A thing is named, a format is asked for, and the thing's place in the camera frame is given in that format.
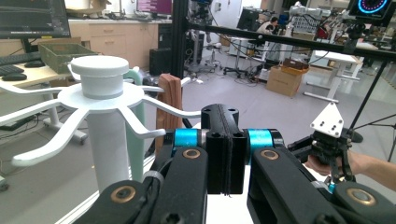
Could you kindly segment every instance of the monitor screen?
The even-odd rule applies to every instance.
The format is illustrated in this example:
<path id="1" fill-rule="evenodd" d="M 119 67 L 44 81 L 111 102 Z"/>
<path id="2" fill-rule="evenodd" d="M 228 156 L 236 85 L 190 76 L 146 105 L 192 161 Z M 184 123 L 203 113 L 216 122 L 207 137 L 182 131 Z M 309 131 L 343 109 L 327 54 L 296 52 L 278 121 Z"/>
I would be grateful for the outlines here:
<path id="1" fill-rule="evenodd" d="M 136 10 L 154 14 L 172 14 L 172 0 L 138 0 Z"/>
<path id="2" fill-rule="evenodd" d="M 0 39 L 70 37 L 64 0 L 1 0 Z"/>
<path id="3" fill-rule="evenodd" d="M 256 32 L 259 28 L 256 25 L 256 20 L 259 18 L 260 11 L 255 8 L 246 8 L 242 9 L 241 16 L 239 17 L 239 22 L 236 25 L 236 28 L 241 30 L 248 30 Z"/>

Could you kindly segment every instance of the teal joint ring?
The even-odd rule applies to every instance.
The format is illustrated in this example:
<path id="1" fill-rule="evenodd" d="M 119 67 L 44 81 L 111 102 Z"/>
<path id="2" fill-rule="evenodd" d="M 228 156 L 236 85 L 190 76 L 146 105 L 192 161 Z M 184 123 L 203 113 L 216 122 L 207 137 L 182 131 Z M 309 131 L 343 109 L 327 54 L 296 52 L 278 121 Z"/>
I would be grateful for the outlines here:
<path id="1" fill-rule="evenodd" d="M 198 130 L 176 129 L 172 156 L 176 153 L 176 147 L 198 147 Z"/>
<path id="2" fill-rule="evenodd" d="M 254 151 L 263 147 L 273 147 L 274 141 L 271 132 L 267 129 L 247 129 L 250 142 L 250 159 Z"/>

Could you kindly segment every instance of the cardboard box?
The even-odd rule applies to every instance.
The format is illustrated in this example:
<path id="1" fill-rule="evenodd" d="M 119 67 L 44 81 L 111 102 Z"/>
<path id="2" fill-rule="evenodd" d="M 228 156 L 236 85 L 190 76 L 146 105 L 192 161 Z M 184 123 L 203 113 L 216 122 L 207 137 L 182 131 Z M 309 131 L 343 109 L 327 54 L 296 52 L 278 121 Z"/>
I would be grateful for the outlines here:
<path id="1" fill-rule="evenodd" d="M 267 90 L 287 96 L 294 96 L 300 88 L 303 75 L 294 75 L 282 72 L 279 66 L 271 68 L 267 81 Z"/>
<path id="2" fill-rule="evenodd" d="M 230 47 L 231 38 L 227 35 L 220 35 L 220 44 L 222 46 Z"/>
<path id="3" fill-rule="evenodd" d="M 107 0 L 65 0 L 66 11 L 72 15 L 93 14 L 106 9 Z"/>

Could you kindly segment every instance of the black screw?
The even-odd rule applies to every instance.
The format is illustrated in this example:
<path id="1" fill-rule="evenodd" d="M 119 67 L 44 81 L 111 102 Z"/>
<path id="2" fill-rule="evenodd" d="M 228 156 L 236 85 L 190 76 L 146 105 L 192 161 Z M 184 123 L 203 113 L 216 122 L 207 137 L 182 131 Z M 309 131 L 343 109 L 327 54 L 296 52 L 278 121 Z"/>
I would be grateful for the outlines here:
<path id="1" fill-rule="evenodd" d="M 170 213 L 163 217 L 161 224 L 184 224 L 183 218 L 177 213 Z"/>
<path id="2" fill-rule="evenodd" d="M 117 192 L 117 198 L 126 198 L 131 194 L 131 191 L 129 189 L 122 189 L 119 192 Z"/>

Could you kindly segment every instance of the computer monitor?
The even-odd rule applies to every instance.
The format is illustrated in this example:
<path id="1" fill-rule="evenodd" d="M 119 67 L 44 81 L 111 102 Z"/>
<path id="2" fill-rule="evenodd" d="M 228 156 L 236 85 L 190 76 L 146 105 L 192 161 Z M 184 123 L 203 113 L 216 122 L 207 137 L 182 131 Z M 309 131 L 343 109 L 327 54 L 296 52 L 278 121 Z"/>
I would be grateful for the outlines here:
<path id="1" fill-rule="evenodd" d="M 259 28 L 256 20 L 259 18 L 260 11 L 256 8 L 244 7 L 236 28 L 256 32 Z"/>
<path id="2" fill-rule="evenodd" d="M 392 0 L 352 0 L 347 10 L 349 10 L 349 16 L 356 16 L 357 19 L 383 20 L 391 2 Z"/>
<path id="3" fill-rule="evenodd" d="M 0 1 L 0 39 L 29 43 L 29 38 L 65 37 L 70 37 L 70 28 L 64 0 Z"/>
<path id="4" fill-rule="evenodd" d="M 151 13 L 153 19 L 158 14 L 172 15 L 172 0 L 137 0 L 136 10 Z"/>

